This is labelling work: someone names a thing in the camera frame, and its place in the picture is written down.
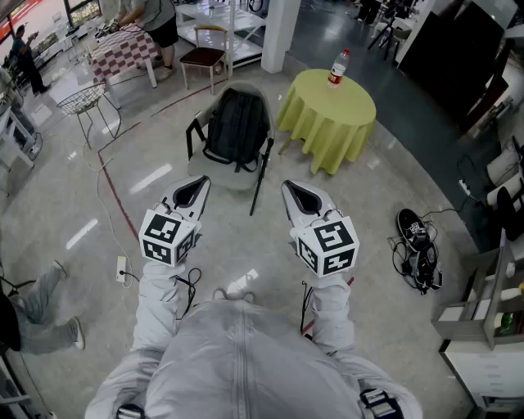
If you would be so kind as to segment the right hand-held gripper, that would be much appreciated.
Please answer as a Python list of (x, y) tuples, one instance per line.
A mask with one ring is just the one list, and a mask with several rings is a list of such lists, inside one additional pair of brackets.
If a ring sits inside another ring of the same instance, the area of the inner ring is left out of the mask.
[(359, 239), (349, 216), (332, 198), (307, 182), (286, 180), (282, 198), (291, 222), (292, 245), (299, 259), (317, 277), (348, 272), (355, 266)]

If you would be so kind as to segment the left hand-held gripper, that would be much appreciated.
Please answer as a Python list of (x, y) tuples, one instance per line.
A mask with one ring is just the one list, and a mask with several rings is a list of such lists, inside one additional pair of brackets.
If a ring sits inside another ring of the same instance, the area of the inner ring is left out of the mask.
[(207, 176), (191, 176), (168, 186), (142, 221), (138, 239), (144, 258), (170, 267), (185, 260), (201, 237), (200, 217), (210, 188)]

